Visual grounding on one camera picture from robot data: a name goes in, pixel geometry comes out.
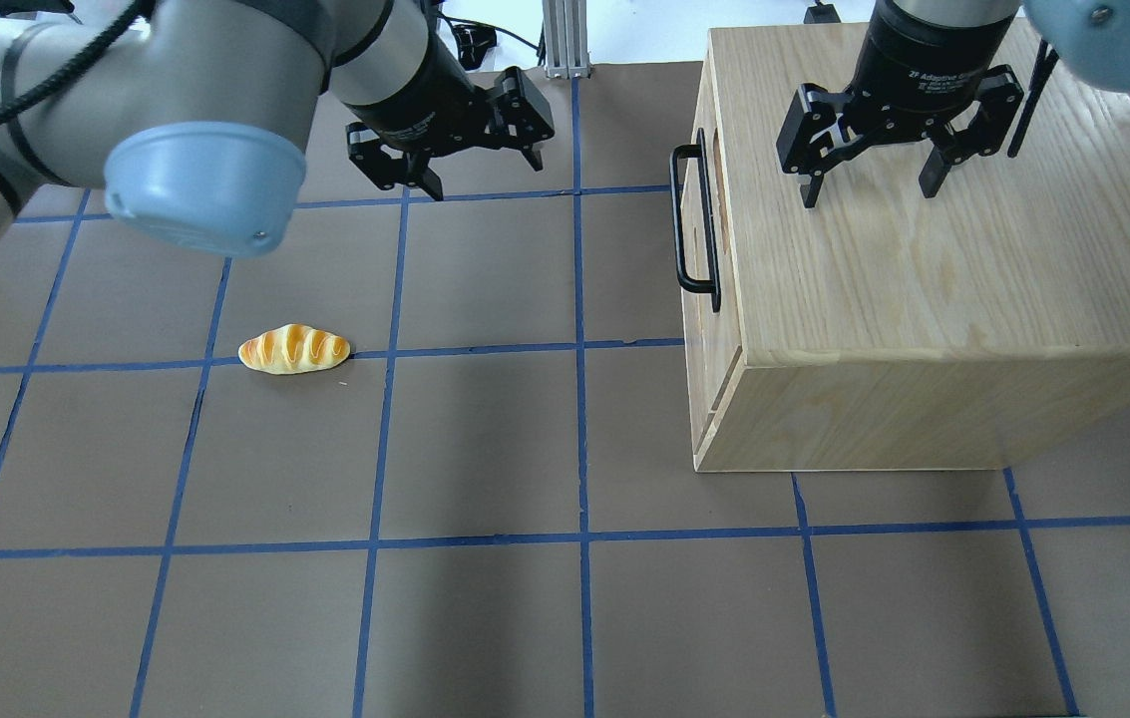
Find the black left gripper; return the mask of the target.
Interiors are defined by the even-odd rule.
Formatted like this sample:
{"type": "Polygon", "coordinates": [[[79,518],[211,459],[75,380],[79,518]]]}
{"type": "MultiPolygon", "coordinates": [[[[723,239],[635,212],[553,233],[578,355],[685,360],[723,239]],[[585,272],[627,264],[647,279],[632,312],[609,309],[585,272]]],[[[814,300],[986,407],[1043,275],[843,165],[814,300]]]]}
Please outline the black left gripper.
{"type": "Polygon", "coordinates": [[[492,87],[475,87],[433,35],[382,35],[359,53],[337,53],[329,90],[356,118],[344,131],[354,167],[379,189],[407,185],[435,201],[445,196],[433,156],[514,150],[542,170],[542,144],[556,135],[550,102],[525,70],[510,67],[492,87]]]}

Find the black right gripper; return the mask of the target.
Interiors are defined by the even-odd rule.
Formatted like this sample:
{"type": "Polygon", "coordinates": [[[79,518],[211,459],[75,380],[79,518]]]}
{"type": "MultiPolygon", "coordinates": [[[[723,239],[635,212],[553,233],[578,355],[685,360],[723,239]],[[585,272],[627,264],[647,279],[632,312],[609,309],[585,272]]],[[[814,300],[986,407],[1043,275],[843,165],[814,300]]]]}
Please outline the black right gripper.
{"type": "Polygon", "coordinates": [[[847,90],[798,86],[780,128],[779,168],[805,179],[803,207],[816,207],[832,168],[864,152],[887,119],[976,104],[960,131],[929,132],[935,148],[919,176],[925,198],[939,194],[951,168],[1001,150],[1024,92],[1008,64],[985,72],[1017,9],[1016,1],[878,1],[847,90]]]}

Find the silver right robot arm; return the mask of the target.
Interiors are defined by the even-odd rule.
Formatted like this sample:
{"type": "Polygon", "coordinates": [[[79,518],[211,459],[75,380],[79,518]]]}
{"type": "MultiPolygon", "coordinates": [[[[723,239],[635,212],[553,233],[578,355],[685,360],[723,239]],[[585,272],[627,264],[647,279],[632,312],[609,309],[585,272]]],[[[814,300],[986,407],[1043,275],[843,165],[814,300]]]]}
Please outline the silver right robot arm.
{"type": "Polygon", "coordinates": [[[838,164],[928,141],[919,184],[935,198],[965,161],[1019,154],[1058,64],[1130,94],[1130,1],[878,1],[846,88],[794,92],[780,168],[803,178],[810,208],[838,164]]]}

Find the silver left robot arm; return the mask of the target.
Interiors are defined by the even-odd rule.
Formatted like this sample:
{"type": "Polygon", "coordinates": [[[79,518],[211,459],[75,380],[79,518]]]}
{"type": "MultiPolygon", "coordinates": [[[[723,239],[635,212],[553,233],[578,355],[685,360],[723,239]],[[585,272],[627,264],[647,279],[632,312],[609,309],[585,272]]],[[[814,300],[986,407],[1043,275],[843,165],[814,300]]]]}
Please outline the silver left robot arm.
{"type": "Polygon", "coordinates": [[[540,170],[551,106],[523,70],[470,83],[414,1],[133,1],[105,29],[0,19],[0,239],[41,185],[225,257],[271,251],[319,97],[353,114],[379,189],[443,198],[431,161],[514,150],[540,170]]]}

